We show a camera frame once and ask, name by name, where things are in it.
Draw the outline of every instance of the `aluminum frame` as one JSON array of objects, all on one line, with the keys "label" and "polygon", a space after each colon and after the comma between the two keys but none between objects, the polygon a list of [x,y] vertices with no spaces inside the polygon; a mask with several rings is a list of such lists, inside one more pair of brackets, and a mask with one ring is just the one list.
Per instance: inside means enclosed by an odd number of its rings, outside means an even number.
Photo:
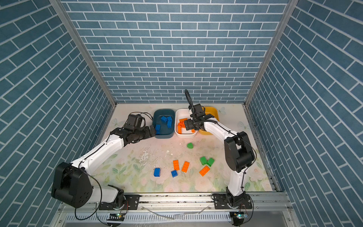
[{"label": "aluminum frame", "polygon": [[270,163],[270,161],[269,161],[269,159],[267,157],[265,148],[264,148],[264,146],[263,146],[263,144],[261,142],[261,137],[258,134],[256,124],[254,123],[251,112],[250,112],[249,108],[246,105],[242,104],[242,106],[243,106],[243,109],[245,110],[247,121],[248,121],[248,124],[250,125],[251,132],[252,132],[253,137],[254,137],[254,139],[256,141],[256,145],[257,145],[258,151],[260,153],[262,163],[264,164],[267,176],[272,178],[272,181],[273,181],[273,183],[275,185],[275,190],[276,191],[282,191],[281,186],[280,186],[280,184],[279,184],[279,182],[277,180],[277,177],[274,174],[274,171],[272,169],[271,163]]},{"label": "aluminum frame", "polygon": [[[214,201],[211,198],[212,192],[186,192],[186,193],[125,193],[127,195],[140,195],[139,206],[137,210],[129,210],[128,214],[143,214],[147,212],[143,207],[160,214],[167,212],[199,212],[203,209],[203,214],[212,212],[229,212],[238,209],[226,208],[224,210],[216,210]],[[292,220],[292,205],[286,192],[249,192],[248,193],[254,203],[254,211],[283,211],[286,220]],[[77,215],[91,214],[94,212],[95,204],[86,204],[77,209]],[[99,216],[111,213],[110,211],[97,211]],[[62,227],[65,219],[69,215],[74,214],[74,208],[64,203],[59,207],[55,218],[51,223],[51,227]]]},{"label": "aluminum frame", "polygon": [[260,68],[258,69],[258,72],[256,74],[256,78],[252,83],[252,86],[250,88],[250,91],[247,94],[247,98],[245,101],[245,105],[248,106],[252,100],[252,97],[254,93],[257,90],[258,85],[260,84],[260,81],[262,77],[264,76],[264,73],[266,71],[267,65],[269,64],[272,54],[275,51],[278,42],[280,41],[280,38],[282,37],[282,34],[284,33],[284,30],[286,28],[287,23],[289,22],[291,15],[293,14],[293,11],[295,9],[295,6],[299,0],[290,0],[289,3],[286,5],[286,8],[282,14],[282,18],[280,23],[278,24],[275,34],[272,38],[272,41],[269,45],[269,48],[266,51],[266,55],[264,57],[264,60],[261,63]]},{"label": "aluminum frame", "polygon": [[116,107],[116,101],[113,98],[111,91],[107,87],[105,81],[102,78],[101,73],[99,72],[96,64],[94,63],[92,57],[90,56],[85,44],[83,43],[80,35],[74,24],[72,23],[69,15],[67,14],[63,4],[60,0],[49,0],[51,5],[53,6],[55,12],[57,13],[58,17],[61,19],[64,27],[67,29],[69,35],[71,36],[72,40],[76,44],[79,52],[82,54],[83,58],[85,59],[87,65],[90,67],[93,76],[98,81],[99,85],[101,86],[102,90],[106,94],[107,98],[111,102],[113,107]]}]

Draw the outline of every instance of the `metal rail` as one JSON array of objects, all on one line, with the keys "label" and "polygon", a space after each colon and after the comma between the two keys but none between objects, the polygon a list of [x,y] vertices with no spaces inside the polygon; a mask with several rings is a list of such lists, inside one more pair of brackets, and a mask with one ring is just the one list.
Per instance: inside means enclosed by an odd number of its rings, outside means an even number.
[{"label": "metal rail", "polygon": [[107,98],[111,102],[113,107],[116,107],[116,101],[113,98],[111,91],[107,87],[105,81],[102,78],[101,73],[99,72],[96,64],[94,63],[92,57],[90,56],[85,44],[83,43],[80,35],[77,32],[74,24],[72,23],[69,15],[67,14],[63,4],[60,0],[49,0],[52,4],[55,12],[57,13],[58,17],[61,19],[64,27],[67,29],[69,35],[71,36],[72,40],[76,44],[79,52],[82,54],[83,58],[85,59],[87,65],[90,67],[94,77],[98,81],[99,85],[101,86],[102,90],[106,94]]},{"label": "metal rail", "polygon": [[278,42],[280,41],[280,38],[286,28],[287,23],[289,22],[289,19],[295,9],[295,6],[299,0],[290,0],[289,3],[286,5],[286,8],[284,10],[284,13],[282,14],[282,18],[280,23],[278,24],[274,37],[272,38],[271,44],[269,45],[269,48],[266,51],[266,55],[264,60],[261,63],[261,66],[256,74],[256,78],[254,82],[252,83],[251,89],[247,95],[245,105],[248,106],[252,100],[252,97],[254,93],[257,90],[257,87],[264,76],[264,73],[266,71],[267,65],[269,64],[272,54],[275,51]]}]

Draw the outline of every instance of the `metal mounting plate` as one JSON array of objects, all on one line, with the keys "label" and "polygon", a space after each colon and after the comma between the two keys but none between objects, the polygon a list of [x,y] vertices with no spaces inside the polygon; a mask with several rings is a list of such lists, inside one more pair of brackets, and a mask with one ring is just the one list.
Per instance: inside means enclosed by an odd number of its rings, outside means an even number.
[{"label": "metal mounting plate", "polygon": [[[125,195],[126,200],[128,201],[129,204],[129,210],[137,210],[137,207],[139,205],[139,199],[140,199],[140,195]],[[101,205],[99,206],[99,210],[113,210],[115,211],[115,209],[113,208],[114,206],[112,206],[111,203],[101,203]]]},{"label": "metal mounting plate", "polygon": [[[212,195],[212,198],[214,200],[214,208],[216,210],[225,210],[225,209],[231,209],[231,207],[228,205],[227,203],[227,199],[226,199],[226,194],[218,194],[218,193],[214,193]],[[241,204],[244,205],[244,208],[246,209],[252,209],[252,203],[250,199],[243,199],[241,201]]]}]

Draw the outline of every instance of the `brick pattern wall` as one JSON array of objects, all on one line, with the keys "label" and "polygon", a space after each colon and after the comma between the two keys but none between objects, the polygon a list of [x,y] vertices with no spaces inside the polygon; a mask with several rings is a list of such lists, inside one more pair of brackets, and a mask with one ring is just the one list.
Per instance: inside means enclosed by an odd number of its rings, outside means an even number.
[{"label": "brick pattern wall", "polygon": [[0,1],[0,226],[49,225],[53,169],[95,143],[110,103],[48,0]]},{"label": "brick pattern wall", "polygon": [[250,105],[302,226],[363,226],[362,12],[300,0]]},{"label": "brick pattern wall", "polygon": [[118,102],[243,102],[288,2],[95,1],[62,2]]}]

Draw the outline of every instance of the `table surface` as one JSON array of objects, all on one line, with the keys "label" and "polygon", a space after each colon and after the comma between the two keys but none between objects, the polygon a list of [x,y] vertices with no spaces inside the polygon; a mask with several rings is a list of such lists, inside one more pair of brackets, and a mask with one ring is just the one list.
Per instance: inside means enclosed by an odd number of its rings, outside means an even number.
[{"label": "table surface", "polygon": [[[149,112],[158,109],[187,108],[188,104],[118,104],[103,139],[109,132],[122,127],[130,112]],[[241,104],[205,105],[218,109],[219,120],[226,127],[235,131],[245,131],[251,145],[257,152],[256,162],[249,167],[246,191],[272,191],[265,168],[253,139],[246,115]],[[151,125],[145,117],[146,125]],[[187,148],[188,143],[194,148]],[[204,166],[199,158],[215,160],[211,170],[202,177],[199,171]],[[179,160],[178,176],[172,177],[173,160]],[[181,172],[184,162],[190,162],[188,171]],[[154,168],[160,168],[160,177],[154,177]],[[102,185],[115,185],[125,192],[225,192],[231,170],[225,161],[224,144],[213,135],[201,135],[194,138],[179,138],[174,133],[169,139],[155,137],[129,144],[115,152],[94,173]]]}]

